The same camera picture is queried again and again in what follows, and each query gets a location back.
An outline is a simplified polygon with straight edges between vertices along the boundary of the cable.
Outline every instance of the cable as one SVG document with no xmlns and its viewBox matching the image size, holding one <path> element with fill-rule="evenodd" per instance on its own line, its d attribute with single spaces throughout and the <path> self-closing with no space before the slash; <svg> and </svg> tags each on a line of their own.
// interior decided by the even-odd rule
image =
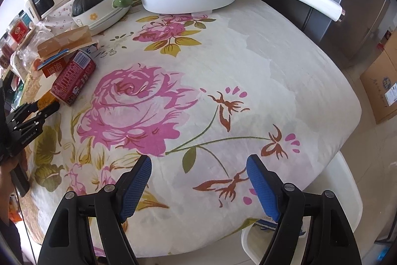
<svg viewBox="0 0 397 265">
<path fill-rule="evenodd" d="M 30 240 L 29 233 L 28 233 L 28 231 L 27 231 L 27 226 L 26 226 L 26 223 L 25 223 L 25 219 L 24 219 L 24 217 L 23 217 L 23 212 L 22 212 L 21 204 L 19 203 L 19 195 L 18 195 L 18 191 L 17 191 L 16 188 L 15 188 L 15 193 L 16 193 L 15 196 L 17 197 L 18 208 L 19 208 L 19 210 L 21 211 L 21 216 L 22 216 L 23 225 L 25 226 L 27 239 L 29 239 L 30 249 L 31 249 L 31 251 L 32 251 L 34 263 L 35 263 L 35 265 L 37 265 L 36 257 L 35 257 L 35 255 L 34 255 L 34 251 L 33 251 L 32 242 L 31 242 L 31 240 Z"/>
</svg>

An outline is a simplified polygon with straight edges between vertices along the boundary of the floor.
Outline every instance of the floor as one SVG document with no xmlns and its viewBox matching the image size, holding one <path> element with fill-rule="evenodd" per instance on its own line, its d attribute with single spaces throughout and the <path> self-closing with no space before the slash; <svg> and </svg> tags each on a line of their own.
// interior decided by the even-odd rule
<svg viewBox="0 0 397 265">
<path fill-rule="evenodd" d="M 241 232 L 194 252 L 138 261 L 140 265 L 255 265 L 241 246 Z"/>
<path fill-rule="evenodd" d="M 397 117 L 376 125 L 360 75 L 380 54 L 369 44 L 342 69 L 360 100 L 361 120 L 341 152 L 353 174 L 363 201 L 363 216 L 355 231 L 361 256 L 374 240 L 387 234 L 397 209 Z"/>
</svg>

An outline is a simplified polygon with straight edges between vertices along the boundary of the glass jar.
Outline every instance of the glass jar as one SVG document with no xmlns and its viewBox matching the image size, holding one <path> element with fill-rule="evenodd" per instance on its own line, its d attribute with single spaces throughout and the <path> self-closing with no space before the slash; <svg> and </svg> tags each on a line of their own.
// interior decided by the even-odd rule
<svg viewBox="0 0 397 265">
<path fill-rule="evenodd" d="M 19 15 L 17 15 L 7 27 L 7 32 L 15 42 L 21 44 L 26 34 L 29 32 L 29 28 L 24 24 Z"/>
<path fill-rule="evenodd" d="M 2 51 L 0 51 L 0 67 L 7 69 L 9 66 L 9 58 L 7 58 Z"/>
<path fill-rule="evenodd" d="M 25 24 L 25 26 L 29 28 L 29 23 L 32 21 L 27 13 L 25 13 L 24 10 L 21 10 L 18 14 L 18 16 L 21 18 L 22 22 Z"/>
<path fill-rule="evenodd" d="M 0 39 L 0 50 L 8 58 L 14 53 L 14 50 L 7 43 L 8 33 L 5 33 Z"/>
</svg>

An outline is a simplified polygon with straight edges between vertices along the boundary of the floral tablecloth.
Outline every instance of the floral tablecloth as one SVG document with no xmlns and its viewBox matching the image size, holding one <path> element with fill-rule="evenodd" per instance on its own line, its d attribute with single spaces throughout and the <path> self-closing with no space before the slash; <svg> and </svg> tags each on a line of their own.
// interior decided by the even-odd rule
<svg viewBox="0 0 397 265">
<path fill-rule="evenodd" d="M 55 34 L 73 26 L 69 9 L 44 24 Z M 96 38 L 97 69 L 76 103 L 27 148 L 32 188 L 22 205 L 38 242 L 65 192 L 96 192 L 147 154 L 152 176 L 123 225 L 134 252 L 198 249 L 264 216 L 245 170 L 250 154 L 304 189 L 360 120 L 339 69 L 260 0 L 201 16 L 150 13 L 137 1 Z M 51 80 L 31 82 L 24 99 Z M 95 220 L 91 230 L 101 254 Z"/>
</svg>

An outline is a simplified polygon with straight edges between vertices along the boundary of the person's hand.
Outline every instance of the person's hand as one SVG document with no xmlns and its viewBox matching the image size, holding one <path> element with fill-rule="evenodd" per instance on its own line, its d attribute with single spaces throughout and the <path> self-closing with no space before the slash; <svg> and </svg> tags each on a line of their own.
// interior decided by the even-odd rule
<svg viewBox="0 0 397 265">
<path fill-rule="evenodd" d="M 9 158 L 0 165 L 0 196 L 9 197 L 14 191 L 14 184 L 11 180 L 11 171 L 20 162 L 21 168 L 27 171 L 27 160 L 25 150 L 18 156 Z"/>
</svg>

